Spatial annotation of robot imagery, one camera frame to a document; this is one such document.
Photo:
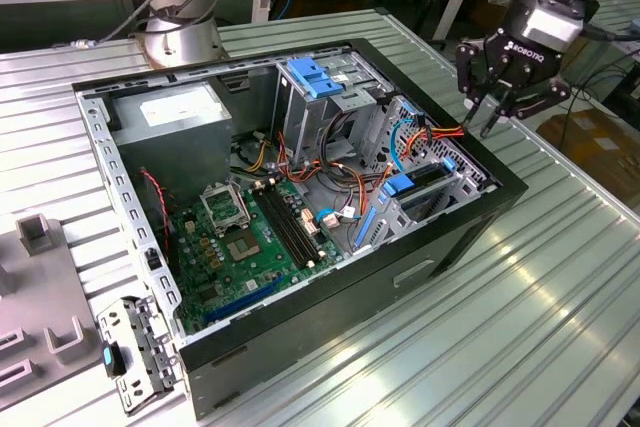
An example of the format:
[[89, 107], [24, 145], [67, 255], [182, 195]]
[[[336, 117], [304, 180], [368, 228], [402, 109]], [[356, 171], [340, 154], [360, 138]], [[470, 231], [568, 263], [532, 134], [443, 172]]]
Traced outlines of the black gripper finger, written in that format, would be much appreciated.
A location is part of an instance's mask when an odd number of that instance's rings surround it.
[[550, 79], [545, 90], [528, 96], [520, 96], [517, 91], [508, 90], [481, 129], [480, 137], [486, 138], [502, 118], [528, 119], [566, 101], [570, 94], [571, 86], [561, 77]]
[[457, 86], [468, 110], [462, 121], [469, 125], [489, 93], [492, 74], [487, 73], [482, 40], [463, 40], [455, 51]]

